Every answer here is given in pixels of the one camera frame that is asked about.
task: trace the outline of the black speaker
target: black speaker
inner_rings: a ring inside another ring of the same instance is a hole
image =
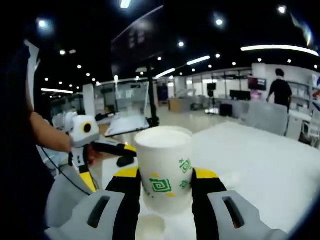
[[[208,92],[208,96],[210,98],[213,98],[214,97],[214,90],[217,89],[217,84],[216,83],[208,83],[207,87],[206,87],[206,90]]]

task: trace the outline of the dark shirt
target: dark shirt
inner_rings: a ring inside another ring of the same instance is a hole
[[[45,207],[54,182],[37,150],[30,122],[29,57],[29,48],[23,45],[1,62],[1,229],[14,239],[44,239]]]
[[[277,79],[271,84],[270,93],[274,93],[274,103],[289,107],[289,97],[292,95],[291,88],[285,80]]]

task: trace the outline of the paper cup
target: paper cup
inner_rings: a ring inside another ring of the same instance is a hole
[[[183,212],[192,200],[192,133],[159,126],[138,133],[134,140],[146,206],[165,215]]]

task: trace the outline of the floor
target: floor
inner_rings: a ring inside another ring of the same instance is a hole
[[[146,110],[146,116],[150,117],[150,109]],[[204,110],[190,111],[184,113],[175,113],[168,110],[167,106],[157,109],[157,116],[160,120],[160,126],[178,126],[190,130],[193,134],[214,127],[215,125],[230,121],[237,122],[237,119],[231,117],[222,117],[219,115],[205,114]],[[129,133],[115,137],[122,143],[134,146],[134,138],[137,133]],[[102,185],[102,161],[91,167],[91,173],[99,186]]]

